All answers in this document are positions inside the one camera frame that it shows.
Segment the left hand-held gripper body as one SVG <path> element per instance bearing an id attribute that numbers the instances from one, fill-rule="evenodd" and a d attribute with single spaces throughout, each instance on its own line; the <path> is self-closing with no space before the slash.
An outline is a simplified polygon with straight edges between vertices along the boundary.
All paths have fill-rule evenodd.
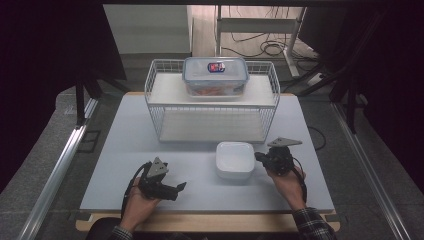
<path id="1" fill-rule="evenodd" d="M 167 173 L 167 164 L 158 157 L 153 162 L 147 162 L 143 165 L 143 173 L 138 183 L 139 189 L 150 199 L 176 200 L 178 188 L 162 183 Z"/>

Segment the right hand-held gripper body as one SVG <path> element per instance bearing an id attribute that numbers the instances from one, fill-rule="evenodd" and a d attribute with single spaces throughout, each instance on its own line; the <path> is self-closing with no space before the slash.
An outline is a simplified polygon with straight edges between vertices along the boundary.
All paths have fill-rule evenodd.
<path id="1" fill-rule="evenodd" d="M 299 144 L 301 144 L 301 141 L 283 137 L 278 137 L 269 142 L 269 150 L 265 154 L 265 168 L 276 175 L 286 175 L 290 171 L 299 174 L 295 168 L 295 158 L 289 149 L 289 146 Z"/>

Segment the white square bowl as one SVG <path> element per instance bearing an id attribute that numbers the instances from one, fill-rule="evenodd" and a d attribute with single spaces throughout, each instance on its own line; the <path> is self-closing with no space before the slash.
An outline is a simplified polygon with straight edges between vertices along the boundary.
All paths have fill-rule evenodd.
<path id="1" fill-rule="evenodd" d="M 223 179 L 246 180 L 255 168 L 254 148 L 246 142 L 221 142 L 216 148 L 216 171 Z"/>

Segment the white wire shelf rack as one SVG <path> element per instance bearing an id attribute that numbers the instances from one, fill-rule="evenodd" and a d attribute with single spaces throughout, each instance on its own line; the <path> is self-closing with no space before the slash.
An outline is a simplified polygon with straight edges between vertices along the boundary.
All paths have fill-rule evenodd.
<path id="1" fill-rule="evenodd" d="M 279 80 L 271 62 L 246 65 L 250 79 L 242 96 L 200 98 L 187 92 L 181 60 L 154 60 L 144 93 L 158 140 L 264 142 L 280 99 Z"/>

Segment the clear food container blue lid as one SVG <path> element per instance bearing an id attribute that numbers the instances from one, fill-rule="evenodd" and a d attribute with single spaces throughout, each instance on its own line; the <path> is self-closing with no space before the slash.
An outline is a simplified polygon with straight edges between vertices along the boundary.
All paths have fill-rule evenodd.
<path id="1" fill-rule="evenodd" d="M 182 80 L 193 98 L 238 98 L 250 75 L 239 57 L 189 57 L 183 62 Z"/>

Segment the person's right hand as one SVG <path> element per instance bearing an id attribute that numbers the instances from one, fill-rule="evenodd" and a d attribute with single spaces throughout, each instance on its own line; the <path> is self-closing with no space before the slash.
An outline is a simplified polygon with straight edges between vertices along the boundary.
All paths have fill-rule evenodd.
<path id="1" fill-rule="evenodd" d="M 293 171 L 285 175 L 277 175 L 268 170 L 267 174 L 274 182 L 277 191 L 287 201 L 292 211 L 298 211 L 306 207 L 300 182 Z"/>

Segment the person's left hand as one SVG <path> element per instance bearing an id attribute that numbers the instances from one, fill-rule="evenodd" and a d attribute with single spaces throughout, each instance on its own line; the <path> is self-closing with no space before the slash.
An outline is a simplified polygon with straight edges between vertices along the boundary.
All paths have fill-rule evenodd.
<path id="1" fill-rule="evenodd" d="M 132 187 L 119 226 L 129 232 L 134 232 L 149 218 L 159 202 L 159 199 L 146 198 L 138 187 Z"/>

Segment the light blue table mat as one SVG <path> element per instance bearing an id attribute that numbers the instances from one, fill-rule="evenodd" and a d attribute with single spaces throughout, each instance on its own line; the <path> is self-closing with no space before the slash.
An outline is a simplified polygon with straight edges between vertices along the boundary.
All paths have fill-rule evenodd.
<path id="1" fill-rule="evenodd" d="M 334 205 L 315 153 L 298 98 L 282 96 L 267 140 L 277 137 L 300 140 L 290 148 L 306 172 L 307 204 L 321 212 Z M 164 182 L 186 184 L 175 201 L 163 201 L 160 211 L 240 212 L 287 211 L 262 164 L 257 162 L 245 181 L 219 177 L 214 143 L 161 143 L 145 98 L 123 97 L 103 146 L 80 208 L 89 211 L 120 210 L 130 179 L 138 168 L 158 157 L 168 164 Z"/>

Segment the wooden table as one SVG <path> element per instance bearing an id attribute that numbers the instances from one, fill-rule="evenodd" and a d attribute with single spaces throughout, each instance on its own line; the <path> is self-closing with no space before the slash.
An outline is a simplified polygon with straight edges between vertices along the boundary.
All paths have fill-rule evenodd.
<path id="1" fill-rule="evenodd" d="M 76 222 L 75 226 L 80 231 L 89 230 L 101 218 L 117 217 L 120 214 L 120 210 L 81 211 L 88 217 Z M 157 208 L 141 228 L 145 232 L 293 232 L 296 226 L 289 209 L 263 212 L 187 212 L 160 211 Z"/>

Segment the dark rounded object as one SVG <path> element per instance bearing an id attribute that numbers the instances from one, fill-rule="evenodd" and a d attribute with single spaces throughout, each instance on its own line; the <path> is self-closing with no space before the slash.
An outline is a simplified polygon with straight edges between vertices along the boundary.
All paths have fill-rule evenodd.
<path id="1" fill-rule="evenodd" d="M 112 229 L 119 223 L 119 218 L 101 218 L 92 225 L 85 240 L 107 240 Z"/>

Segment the black metal stand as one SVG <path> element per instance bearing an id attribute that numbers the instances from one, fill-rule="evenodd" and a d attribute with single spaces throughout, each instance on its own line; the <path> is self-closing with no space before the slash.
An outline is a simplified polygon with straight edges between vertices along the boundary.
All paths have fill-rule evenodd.
<path id="1" fill-rule="evenodd" d="M 352 63 L 346 63 L 341 69 L 334 73 L 330 73 L 325 76 L 318 83 L 301 90 L 296 93 L 296 96 L 303 97 L 307 96 L 318 89 L 335 82 L 336 85 L 333 87 L 329 94 L 331 102 L 339 102 L 344 96 L 347 96 L 346 105 L 346 123 L 348 128 L 353 134 L 356 133 L 355 129 L 355 109 L 357 107 L 356 96 L 357 96 L 357 79 L 354 74 L 355 65 Z"/>
<path id="2" fill-rule="evenodd" d="M 124 93 L 130 91 L 128 87 L 124 86 L 118 80 L 98 71 L 92 71 L 90 73 L 77 76 L 75 83 L 77 113 L 76 128 L 82 127 L 87 119 L 85 115 L 84 92 L 87 92 L 93 99 L 99 99 L 103 94 L 100 84 L 98 83 L 99 80 L 103 80 L 107 84 Z"/>

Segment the white power strip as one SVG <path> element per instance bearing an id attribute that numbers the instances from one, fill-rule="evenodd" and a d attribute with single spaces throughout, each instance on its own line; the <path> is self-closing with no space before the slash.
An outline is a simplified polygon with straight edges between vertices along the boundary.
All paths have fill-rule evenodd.
<path id="1" fill-rule="evenodd" d="M 313 86 L 323 80 L 325 78 L 325 75 L 323 73 L 317 73 L 315 76 L 313 76 L 308 82 L 308 86 Z"/>

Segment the white cabinet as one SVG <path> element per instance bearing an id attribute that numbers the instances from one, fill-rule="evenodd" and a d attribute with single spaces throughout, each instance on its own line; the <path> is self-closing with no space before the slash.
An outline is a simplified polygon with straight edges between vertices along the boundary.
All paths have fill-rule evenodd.
<path id="1" fill-rule="evenodd" d="M 120 54 L 190 53 L 192 11 L 187 5 L 103 5 Z"/>

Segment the aluminium rail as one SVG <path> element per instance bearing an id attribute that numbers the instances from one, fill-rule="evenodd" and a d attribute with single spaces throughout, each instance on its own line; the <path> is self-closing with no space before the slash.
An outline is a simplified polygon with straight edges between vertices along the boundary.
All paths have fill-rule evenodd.
<path id="1" fill-rule="evenodd" d="M 338 103 L 331 103 L 336 118 L 349 142 L 354 155 L 361 166 L 364 176 L 376 198 L 376 201 L 383 212 L 383 215 L 388 222 L 388 225 L 397 240 L 411 240 L 411 235 L 405 227 L 404 221 L 401 218 L 399 211 L 389 194 L 386 192 L 382 185 L 380 178 L 372 166 L 368 155 L 366 154 L 362 144 L 360 143 L 357 135 L 352 132 L 347 124 L 347 116 L 343 111 L 343 107 Z"/>
<path id="2" fill-rule="evenodd" d="M 80 126 L 74 128 L 68 141 L 59 156 L 47 182 L 45 183 L 34 207 L 32 208 L 23 228 L 18 234 L 16 240 L 34 240 L 39 229 L 50 209 L 53 200 L 63 182 L 78 146 L 87 130 L 93 112 L 96 109 L 98 101 L 90 98 L 82 111 L 83 120 Z"/>

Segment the white desk frame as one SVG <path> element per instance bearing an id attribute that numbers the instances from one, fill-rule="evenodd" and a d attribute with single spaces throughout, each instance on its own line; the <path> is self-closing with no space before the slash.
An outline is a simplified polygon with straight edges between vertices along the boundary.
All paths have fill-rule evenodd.
<path id="1" fill-rule="evenodd" d="M 294 62 L 294 45 L 302 24 L 305 7 L 300 7 L 295 18 L 232 18 L 222 16 L 222 6 L 215 6 L 215 55 L 221 56 L 221 35 L 223 33 L 257 33 L 257 34 L 285 34 L 290 39 L 284 46 L 284 59 L 287 63 L 291 76 L 299 78 L 300 74 Z"/>

